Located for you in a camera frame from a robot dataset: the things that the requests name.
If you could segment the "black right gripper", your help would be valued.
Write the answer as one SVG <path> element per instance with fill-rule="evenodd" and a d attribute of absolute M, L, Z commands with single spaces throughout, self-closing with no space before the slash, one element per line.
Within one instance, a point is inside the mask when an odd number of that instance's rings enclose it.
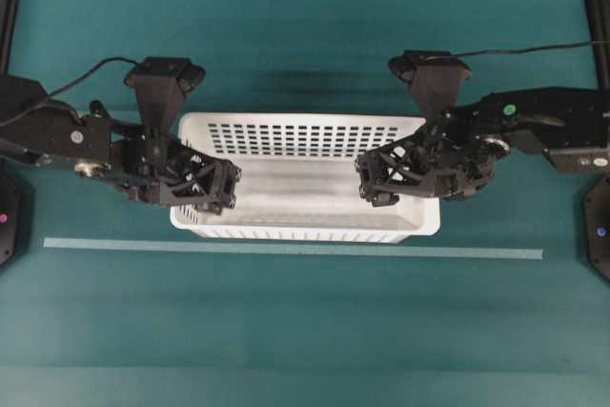
<path fill-rule="evenodd" d="M 487 186 L 507 155 L 501 137 L 474 133 L 473 116 L 446 111 L 430 131 L 360 153 L 359 194 L 374 207 L 396 205 L 402 195 L 464 200 Z"/>

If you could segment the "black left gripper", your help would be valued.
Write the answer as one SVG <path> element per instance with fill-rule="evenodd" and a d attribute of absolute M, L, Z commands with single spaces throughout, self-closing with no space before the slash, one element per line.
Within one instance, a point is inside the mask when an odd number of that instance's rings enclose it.
<path fill-rule="evenodd" d="M 129 199 L 214 215 L 234 208 L 241 171 L 230 160 L 147 128 L 111 128 L 110 141 L 107 182 Z"/>

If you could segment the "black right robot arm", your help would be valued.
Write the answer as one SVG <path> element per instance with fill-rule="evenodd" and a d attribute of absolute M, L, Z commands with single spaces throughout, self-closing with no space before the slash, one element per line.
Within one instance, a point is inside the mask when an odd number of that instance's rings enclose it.
<path fill-rule="evenodd" d="M 608 92 L 550 87 L 442 108 L 414 133 L 357 157 L 359 194 L 375 207 L 403 195 L 463 200 L 514 150 L 540 154 L 560 173 L 608 173 Z"/>

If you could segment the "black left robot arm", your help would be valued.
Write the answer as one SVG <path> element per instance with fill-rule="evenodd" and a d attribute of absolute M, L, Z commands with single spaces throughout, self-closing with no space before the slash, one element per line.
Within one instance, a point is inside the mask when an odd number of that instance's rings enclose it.
<path fill-rule="evenodd" d="M 140 123 L 111 117 L 93 101 L 85 115 L 51 99 L 34 80 L 1 78 L 1 154 L 40 168 L 105 182 L 130 200 L 221 214 L 235 205 L 240 169 L 183 144 L 171 132 L 197 80 L 132 76 Z"/>

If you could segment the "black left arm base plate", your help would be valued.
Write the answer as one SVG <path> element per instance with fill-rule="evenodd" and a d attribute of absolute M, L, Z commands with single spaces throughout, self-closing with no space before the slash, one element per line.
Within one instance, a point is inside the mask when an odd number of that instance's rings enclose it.
<path fill-rule="evenodd" d="M 1 162 L 1 269 L 6 269 L 30 244 L 31 187 Z"/>

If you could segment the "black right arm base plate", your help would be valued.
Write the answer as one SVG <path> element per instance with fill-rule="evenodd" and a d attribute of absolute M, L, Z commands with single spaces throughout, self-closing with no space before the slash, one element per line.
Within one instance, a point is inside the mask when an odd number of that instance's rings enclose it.
<path fill-rule="evenodd" d="M 585 187 L 578 204 L 583 262 L 609 285 L 609 175 L 605 174 Z"/>

